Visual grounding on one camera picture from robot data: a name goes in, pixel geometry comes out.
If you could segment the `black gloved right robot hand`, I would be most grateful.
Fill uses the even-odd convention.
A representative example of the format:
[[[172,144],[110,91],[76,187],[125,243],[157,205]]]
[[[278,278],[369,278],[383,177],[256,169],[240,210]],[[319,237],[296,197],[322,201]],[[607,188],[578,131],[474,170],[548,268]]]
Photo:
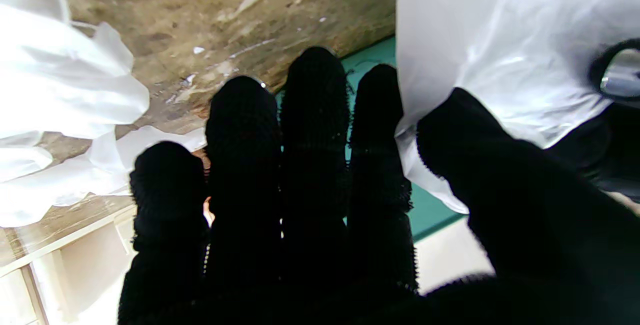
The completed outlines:
[[[397,80],[373,67],[351,117],[345,68],[311,47],[281,110],[247,76],[213,95],[208,170],[178,143],[144,150],[119,325],[637,325],[638,216],[459,88],[417,149],[494,274],[419,293]]]

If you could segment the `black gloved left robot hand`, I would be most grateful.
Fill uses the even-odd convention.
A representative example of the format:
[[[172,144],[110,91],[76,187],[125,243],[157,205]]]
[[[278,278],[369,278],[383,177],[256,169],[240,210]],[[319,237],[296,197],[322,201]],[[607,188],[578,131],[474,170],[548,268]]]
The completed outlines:
[[[640,196],[638,38],[621,41],[589,65],[587,83],[610,105],[545,152],[601,190]]]

